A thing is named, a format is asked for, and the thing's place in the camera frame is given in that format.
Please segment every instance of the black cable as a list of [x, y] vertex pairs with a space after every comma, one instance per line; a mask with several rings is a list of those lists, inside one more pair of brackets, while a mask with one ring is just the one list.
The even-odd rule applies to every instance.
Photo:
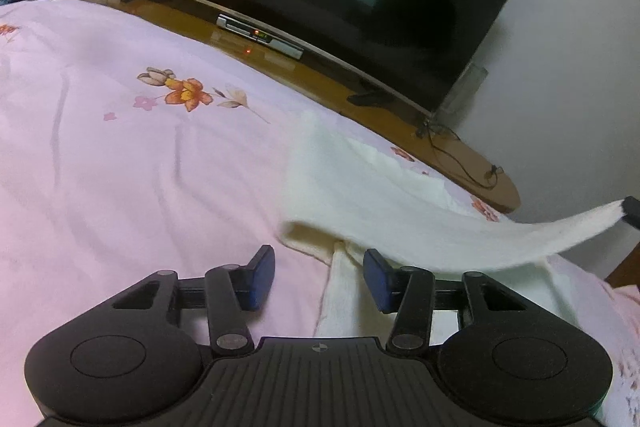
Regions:
[[455, 131], [453, 131], [450, 127], [441, 124], [441, 123], [429, 123], [429, 122], [425, 122], [425, 127], [427, 129], [427, 136], [429, 137], [429, 143], [431, 145], [431, 147], [436, 150], [439, 151], [443, 154], [446, 154], [449, 158], [451, 158], [454, 162], [456, 162], [460, 168], [462, 169], [462, 171], [466, 174], [466, 177], [469, 178], [469, 180], [474, 184], [477, 185], [480, 188], [484, 188], [485, 190], [493, 190], [495, 188], [495, 186], [498, 184], [498, 171], [502, 171], [502, 167], [497, 167], [495, 165], [491, 165], [491, 176], [494, 179], [494, 181], [491, 184], [483, 184], [482, 182], [479, 182], [478, 180], [476, 180], [471, 174], [469, 174], [469, 171], [467, 171], [465, 169], [465, 166], [462, 165], [462, 163], [460, 162], [460, 160], [458, 160], [458, 158], [456, 158], [455, 156], [453, 156], [449, 151], [446, 151], [444, 149], [441, 149], [440, 147], [438, 147], [436, 144], [433, 143], [433, 139], [431, 138], [431, 133], [433, 131], [433, 134], [437, 134], [434, 130], [433, 127], [441, 127], [442, 129], [445, 129], [449, 134], [452, 134], [453, 137], [455, 138], [455, 140], [460, 140], [460, 136], [458, 136]]

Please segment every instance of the white cloth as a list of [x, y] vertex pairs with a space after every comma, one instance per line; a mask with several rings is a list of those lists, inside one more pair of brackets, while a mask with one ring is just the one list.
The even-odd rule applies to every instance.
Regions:
[[[370, 146], [325, 128], [305, 114], [287, 169], [280, 239], [332, 264], [316, 336], [388, 335], [364, 287], [359, 265], [376, 248], [398, 265], [444, 279], [490, 273], [566, 319], [545, 258], [611, 227], [619, 201], [553, 223], [492, 223], [453, 200], [442, 181], [420, 176]], [[453, 331], [434, 320], [432, 343]]]

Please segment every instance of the wooden table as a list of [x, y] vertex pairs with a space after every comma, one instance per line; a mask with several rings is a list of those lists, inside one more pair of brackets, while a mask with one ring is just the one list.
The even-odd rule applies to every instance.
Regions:
[[[350, 118], [380, 134], [411, 156], [464, 187], [500, 212], [512, 212], [520, 206], [520, 196], [507, 174], [498, 174], [491, 190], [479, 187], [463, 172], [456, 161], [436, 151], [430, 140], [415, 136], [415, 111], [392, 104], [390, 108], [357, 107], [347, 102], [353, 86], [320, 73], [305, 63], [249, 41], [216, 26], [218, 12], [191, 0], [84, 0], [105, 4], [117, 10], [137, 15], [157, 26], [185, 37], [204, 42], [242, 63], [266, 74], [278, 82], [303, 93], [324, 107]], [[485, 175], [491, 164], [481, 155], [449, 134], [432, 135], [433, 144], [457, 158], [476, 180], [488, 184]]]

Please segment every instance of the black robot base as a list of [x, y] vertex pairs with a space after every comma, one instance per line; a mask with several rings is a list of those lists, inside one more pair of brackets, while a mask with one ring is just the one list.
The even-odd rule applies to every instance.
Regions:
[[[599, 425], [612, 378], [594, 339], [480, 272], [461, 282], [392, 269], [376, 250], [364, 277], [376, 338], [263, 338], [241, 311], [266, 299], [275, 269], [263, 246], [242, 267], [180, 280], [160, 270], [39, 340], [25, 379], [41, 427], [490, 427]], [[209, 346], [179, 329], [206, 308]], [[434, 310], [460, 331], [430, 346]]]

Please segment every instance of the white wall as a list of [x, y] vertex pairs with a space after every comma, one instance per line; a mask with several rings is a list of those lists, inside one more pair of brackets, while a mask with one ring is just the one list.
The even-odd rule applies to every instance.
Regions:
[[[516, 219], [640, 197], [640, 0], [509, 0], [476, 61], [458, 131], [515, 182]], [[638, 241], [620, 225], [570, 257], [604, 276]]]

